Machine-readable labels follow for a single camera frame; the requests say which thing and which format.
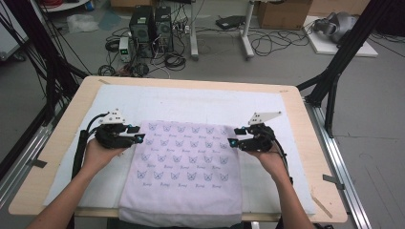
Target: wooden tabletop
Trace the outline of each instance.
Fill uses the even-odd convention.
[[[295,87],[106,76],[88,76],[82,82],[74,99],[38,158],[47,161],[47,166],[43,169],[32,167],[10,205],[9,211],[11,214],[37,215],[44,209],[43,202],[53,184],[58,166],[74,140],[77,128],[91,107],[98,89],[104,84],[280,94],[286,106],[293,136],[316,209],[316,214],[310,216],[310,220],[314,222],[344,222],[347,220],[347,213],[335,184],[323,180],[322,175],[331,176],[330,169],[309,120],[302,97]],[[107,208],[77,208],[75,213],[77,216],[87,217],[116,218],[118,216],[117,209]],[[243,220],[247,221],[276,221],[277,219],[278,216],[272,214],[243,213]]]

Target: table leg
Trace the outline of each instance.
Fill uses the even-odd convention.
[[[241,31],[242,41],[244,43],[245,50],[246,50],[246,59],[252,58],[254,56],[252,47],[250,46],[250,41],[247,38],[247,33],[249,32],[250,19],[252,18],[253,8],[254,8],[254,1],[250,0],[248,2],[248,6],[247,6],[245,28]]]
[[[194,60],[199,59],[199,48],[197,47],[197,35],[196,35],[196,19],[195,15],[196,0],[191,1],[191,32],[190,32],[190,50],[191,58]]]

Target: white mat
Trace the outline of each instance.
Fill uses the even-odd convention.
[[[289,125],[283,98],[279,94],[218,90],[192,90],[137,86],[103,85],[78,130],[85,129],[99,114],[119,108],[127,124],[142,120],[195,122],[245,126],[255,112],[282,112],[267,122],[288,154],[290,174],[304,209],[314,214],[314,206],[300,157]],[[69,183],[79,131],[64,156],[51,190],[44,202],[49,204]],[[92,180],[79,206],[118,208],[118,201],[128,174],[135,146],[116,156]],[[277,189],[260,162],[238,151],[243,184],[243,211],[280,213]]]
[[[308,25],[309,23],[320,19],[317,16],[307,16],[306,21],[304,22],[304,26]],[[304,32],[307,32],[309,27],[303,28]],[[336,44],[331,42],[330,38],[324,35],[321,31],[313,31],[309,29],[309,41],[312,45],[315,53],[317,54],[336,54],[338,49],[336,48]],[[378,53],[370,46],[369,43],[364,42],[363,46],[358,50],[355,56],[363,56],[363,57],[377,57]]]

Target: person's left hand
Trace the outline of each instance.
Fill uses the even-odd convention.
[[[98,171],[104,168],[114,156],[118,156],[125,148],[120,149],[106,149],[101,146],[98,141],[93,138],[87,143],[86,153],[84,155],[84,162],[81,170],[87,171],[95,176]]]

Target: gray floor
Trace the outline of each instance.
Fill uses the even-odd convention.
[[[57,14],[88,13],[82,9]],[[105,19],[105,10],[89,14],[97,22]],[[213,28],[213,20],[201,24]],[[110,30],[66,34],[65,37],[92,73],[105,64],[105,38],[112,31],[128,25],[118,20]],[[405,54],[405,45],[378,41]],[[373,228],[405,228],[405,59],[369,40],[378,52],[377,58],[356,57],[339,82],[333,131],[346,161],[352,181]],[[288,47],[266,57],[255,56],[245,61],[245,53],[236,33],[205,32],[199,34],[200,60],[193,61],[185,53],[186,68],[169,72],[172,79],[246,82],[259,84],[298,85],[321,73],[332,56],[315,54],[310,45]],[[261,49],[268,49],[264,44]],[[65,49],[72,64],[81,68],[72,52]],[[0,65],[0,135],[1,154],[11,149],[45,103],[32,65],[7,62]],[[164,71],[149,75],[168,78]],[[10,216],[8,201],[0,211],[2,228],[23,228],[31,217]],[[105,219],[80,219],[77,228],[103,228]],[[262,228],[273,228],[262,223]],[[335,228],[354,228],[351,220],[334,224]]]

